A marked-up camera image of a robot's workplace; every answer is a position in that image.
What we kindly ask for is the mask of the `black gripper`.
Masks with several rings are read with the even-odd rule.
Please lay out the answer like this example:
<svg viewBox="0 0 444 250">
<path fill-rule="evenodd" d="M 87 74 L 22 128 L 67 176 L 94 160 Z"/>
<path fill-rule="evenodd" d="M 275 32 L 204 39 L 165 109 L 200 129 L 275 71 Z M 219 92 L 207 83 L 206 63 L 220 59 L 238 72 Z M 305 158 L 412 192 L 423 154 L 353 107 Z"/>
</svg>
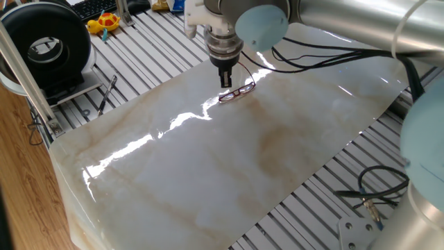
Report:
<svg viewBox="0 0 444 250">
<path fill-rule="evenodd" d="M 239 53 L 236 56 L 229 57 L 220 57 L 220 55 L 210 53 L 211 63 L 218 68 L 222 88 L 232 87 L 232 68 L 238 63 L 239 57 Z"/>
</svg>

